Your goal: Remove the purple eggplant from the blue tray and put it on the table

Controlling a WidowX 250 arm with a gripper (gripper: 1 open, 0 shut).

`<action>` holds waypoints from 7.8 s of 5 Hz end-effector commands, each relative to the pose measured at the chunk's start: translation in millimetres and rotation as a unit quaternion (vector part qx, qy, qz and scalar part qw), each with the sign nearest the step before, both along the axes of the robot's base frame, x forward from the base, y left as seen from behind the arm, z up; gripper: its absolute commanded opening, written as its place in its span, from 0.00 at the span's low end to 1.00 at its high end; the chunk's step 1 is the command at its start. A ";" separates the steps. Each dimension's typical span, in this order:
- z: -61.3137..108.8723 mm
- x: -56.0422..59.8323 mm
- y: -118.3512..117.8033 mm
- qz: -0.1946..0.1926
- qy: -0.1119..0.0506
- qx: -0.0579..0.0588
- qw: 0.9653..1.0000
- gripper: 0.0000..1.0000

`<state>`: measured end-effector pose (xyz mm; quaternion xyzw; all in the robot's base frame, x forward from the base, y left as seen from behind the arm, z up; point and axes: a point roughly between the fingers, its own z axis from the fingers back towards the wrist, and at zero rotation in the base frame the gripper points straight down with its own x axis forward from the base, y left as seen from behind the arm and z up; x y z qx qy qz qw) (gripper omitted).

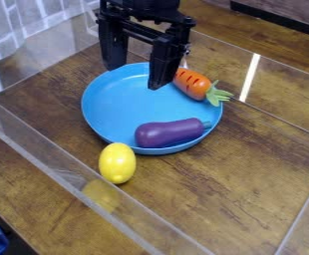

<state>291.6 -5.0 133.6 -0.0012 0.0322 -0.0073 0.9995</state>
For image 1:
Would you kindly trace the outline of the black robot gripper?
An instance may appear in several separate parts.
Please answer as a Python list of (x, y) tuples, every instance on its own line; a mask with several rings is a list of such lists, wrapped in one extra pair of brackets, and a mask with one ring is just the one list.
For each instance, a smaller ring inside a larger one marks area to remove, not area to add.
[(96, 14), (104, 66), (114, 70), (127, 62), (129, 37), (153, 44), (149, 88), (173, 81), (189, 52), (191, 17), (179, 11), (179, 0), (100, 0)]

